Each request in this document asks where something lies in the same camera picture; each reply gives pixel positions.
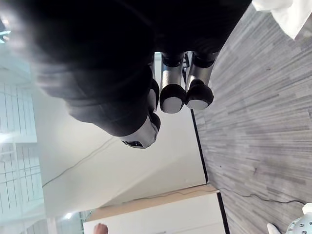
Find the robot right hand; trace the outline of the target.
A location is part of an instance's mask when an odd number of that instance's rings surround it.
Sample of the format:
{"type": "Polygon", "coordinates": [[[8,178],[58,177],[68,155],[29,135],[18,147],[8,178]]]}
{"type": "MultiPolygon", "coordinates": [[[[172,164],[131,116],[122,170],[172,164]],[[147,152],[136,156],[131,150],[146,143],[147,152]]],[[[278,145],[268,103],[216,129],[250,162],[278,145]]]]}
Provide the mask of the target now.
{"type": "Polygon", "coordinates": [[[0,17],[12,51],[33,66],[38,87],[64,100],[69,114],[145,149],[156,141],[158,105],[184,91],[160,94],[152,60],[169,69],[194,52],[211,67],[250,5],[248,0],[3,0],[0,17]]]}

